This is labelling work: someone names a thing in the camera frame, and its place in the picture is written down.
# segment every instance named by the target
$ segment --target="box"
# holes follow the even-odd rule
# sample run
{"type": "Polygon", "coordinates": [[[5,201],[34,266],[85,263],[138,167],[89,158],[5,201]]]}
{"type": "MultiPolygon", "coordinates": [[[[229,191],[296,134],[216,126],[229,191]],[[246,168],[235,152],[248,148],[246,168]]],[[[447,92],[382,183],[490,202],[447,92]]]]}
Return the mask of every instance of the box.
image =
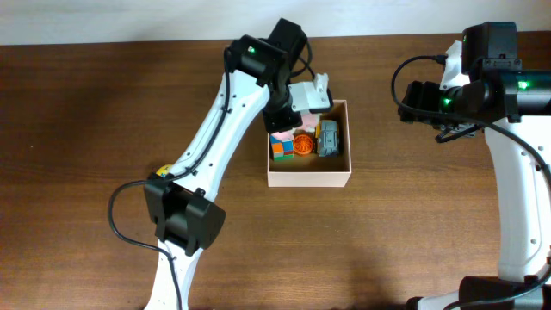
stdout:
{"type": "Polygon", "coordinates": [[[334,120],[339,126],[339,156],[321,158],[312,153],[306,156],[295,154],[289,160],[274,161],[268,148],[268,186],[269,187],[344,187],[352,174],[350,160],[350,136],[348,127],[348,109],[345,100],[334,100],[331,112],[323,115],[322,120],[334,120]]]}

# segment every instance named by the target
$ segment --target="white box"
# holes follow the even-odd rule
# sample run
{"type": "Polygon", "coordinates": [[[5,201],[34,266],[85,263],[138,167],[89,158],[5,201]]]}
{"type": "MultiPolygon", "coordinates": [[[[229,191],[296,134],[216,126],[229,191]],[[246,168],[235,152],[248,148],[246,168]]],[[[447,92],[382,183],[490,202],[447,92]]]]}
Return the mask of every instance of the white box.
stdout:
{"type": "Polygon", "coordinates": [[[334,120],[339,127],[337,158],[321,158],[315,153],[293,159],[274,161],[270,157],[268,135],[268,186],[269,187],[344,187],[352,174],[350,135],[346,100],[334,100],[331,112],[322,120],[334,120]]]}

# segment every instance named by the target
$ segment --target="gray toy car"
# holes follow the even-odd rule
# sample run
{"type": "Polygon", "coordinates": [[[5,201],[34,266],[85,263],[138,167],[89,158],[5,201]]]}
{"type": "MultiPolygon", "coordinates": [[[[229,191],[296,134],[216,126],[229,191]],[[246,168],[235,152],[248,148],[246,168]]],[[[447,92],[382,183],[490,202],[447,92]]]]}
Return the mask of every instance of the gray toy car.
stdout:
{"type": "Polygon", "coordinates": [[[318,155],[320,157],[338,156],[338,124],[336,121],[321,121],[318,136],[318,155]]]}

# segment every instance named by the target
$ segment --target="brown table surface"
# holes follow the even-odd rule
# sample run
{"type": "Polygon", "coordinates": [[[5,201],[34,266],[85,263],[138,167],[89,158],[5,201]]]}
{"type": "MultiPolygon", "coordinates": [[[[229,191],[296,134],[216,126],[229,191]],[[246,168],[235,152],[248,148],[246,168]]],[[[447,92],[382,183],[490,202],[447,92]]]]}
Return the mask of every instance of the brown table surface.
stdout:
{"type": "MultiPolygon", "coordinates": [[[[226,224],[199,262],[192,307],[386,308],[494,276],[498,202],[483,134],[438,145],[400,123],[394,69],[459,34],[313,39],[313,68],[347,99],[352,176],[343,189],[269,189],[257,117],[217,204],[226,224]]],[[[519,35],[525,68],[551,69],[551,33],[519,35]]],[[[173,163],[222,76],[228,41],[0,47],[0,308],[138,309],[158,254],[118,240],[107,200],[173,163]]],[[[442,69],[411,65],[413,79],[442,69]]],[[[155,243],[143,192],[115,206],[128,236],[155,243]]]]}

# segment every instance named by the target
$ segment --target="orange wheel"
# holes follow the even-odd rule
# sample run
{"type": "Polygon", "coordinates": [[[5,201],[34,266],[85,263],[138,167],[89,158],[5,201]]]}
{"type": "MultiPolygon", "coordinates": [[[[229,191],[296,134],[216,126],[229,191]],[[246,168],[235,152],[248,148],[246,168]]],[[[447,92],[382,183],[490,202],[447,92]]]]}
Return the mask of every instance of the orange wheel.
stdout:
{"type": "Polygon", "coordinates": [[[307,134],[299,134],[294,137],[294,151],[299,155],[310,154],[313,150],[313,140],[307,134]]]}

